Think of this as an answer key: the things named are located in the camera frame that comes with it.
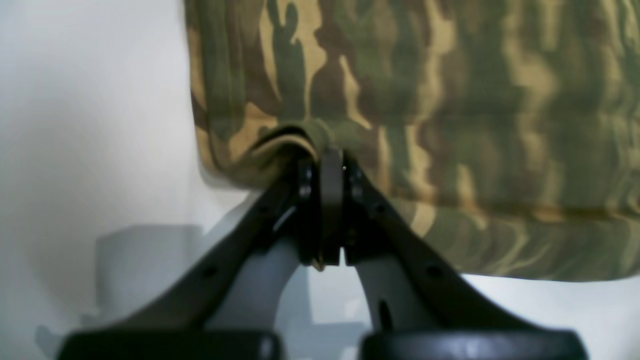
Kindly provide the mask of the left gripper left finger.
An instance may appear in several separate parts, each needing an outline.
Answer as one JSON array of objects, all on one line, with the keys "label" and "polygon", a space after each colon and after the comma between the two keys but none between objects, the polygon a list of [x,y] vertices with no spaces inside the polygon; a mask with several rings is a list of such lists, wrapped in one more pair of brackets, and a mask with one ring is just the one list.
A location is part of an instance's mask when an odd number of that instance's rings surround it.
[{"label": "left gripper left finger", "polygon": [[345,164],[303,158],[176,284],[124,320],[70,335],[60,360],[285,360],[275,317],[300,265],[339,262]]}]

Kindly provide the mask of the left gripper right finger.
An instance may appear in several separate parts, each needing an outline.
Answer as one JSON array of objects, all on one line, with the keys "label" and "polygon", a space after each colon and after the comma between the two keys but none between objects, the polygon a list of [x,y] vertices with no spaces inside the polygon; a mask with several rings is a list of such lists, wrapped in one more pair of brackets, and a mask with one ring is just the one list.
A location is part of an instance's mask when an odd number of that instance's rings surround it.
[{"label": "left gripper right finger", "polygon": [[361,360],[586,360],[572,330],[503,309],[413,233],[354,157],[343,158],[346,262],[365,292],[373,331]]}]

